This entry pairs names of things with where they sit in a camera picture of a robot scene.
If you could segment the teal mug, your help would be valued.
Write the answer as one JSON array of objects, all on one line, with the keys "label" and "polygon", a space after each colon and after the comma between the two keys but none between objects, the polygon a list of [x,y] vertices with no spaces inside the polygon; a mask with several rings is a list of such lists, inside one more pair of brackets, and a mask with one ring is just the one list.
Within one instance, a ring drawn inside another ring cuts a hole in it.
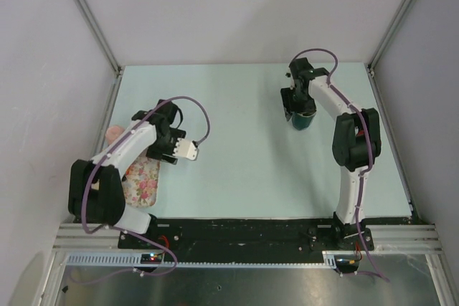
[{"label": "teal mug", "polygon": [[292,126],[296,130],[305,130],[310,127],[313,119],[316,116],[316,112],[312,113],[292,113],[291,122]]}]

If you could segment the pink mug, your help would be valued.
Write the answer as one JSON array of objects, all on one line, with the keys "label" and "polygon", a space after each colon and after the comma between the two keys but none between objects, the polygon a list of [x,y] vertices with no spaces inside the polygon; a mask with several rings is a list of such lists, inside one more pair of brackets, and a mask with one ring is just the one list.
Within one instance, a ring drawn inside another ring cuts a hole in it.
[{"label": "pink mug", "polygon": [[125,129],[119,125],[114,125],[109,127],[105,132],[105,139],[108,145],[111,145],[116,139],[118,139],[123,133]]}]

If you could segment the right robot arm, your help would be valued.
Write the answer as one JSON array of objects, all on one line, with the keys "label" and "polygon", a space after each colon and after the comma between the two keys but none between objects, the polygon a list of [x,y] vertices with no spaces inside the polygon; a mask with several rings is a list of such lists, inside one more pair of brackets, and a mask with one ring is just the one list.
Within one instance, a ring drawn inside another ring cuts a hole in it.
[{"label": "right robot arm", "polygon": [[327,69],[313,67],[305,57],[296,57],[288,68],[290,87],[280,91],[286,120],[305,130],[321,106],[335,122],[331,150],[341,172],[339,202],[330,228],[309,229],[310,246],[353,249],[364,238],[365,189],[382,149],[379,113],[356,106],[332,83]]}]

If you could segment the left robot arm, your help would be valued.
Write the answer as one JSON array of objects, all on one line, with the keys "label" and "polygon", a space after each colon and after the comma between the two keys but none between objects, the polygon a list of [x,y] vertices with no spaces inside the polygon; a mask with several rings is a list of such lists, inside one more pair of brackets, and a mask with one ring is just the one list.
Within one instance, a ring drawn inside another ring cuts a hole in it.
[{"label": "left robot arm", "polygon": [[109,225],[134,232],[144,248],[159,238],[154,216],[131,206],[125,189],[143,173],[157,173],[160,163],[195,159],[197,147],[174,126],[182,118],[171,100],[159,100],[149,111],[139,110],[130,125],[105,150],[90,160],[76,160],[70,170],[68,211],[84,224]]}]

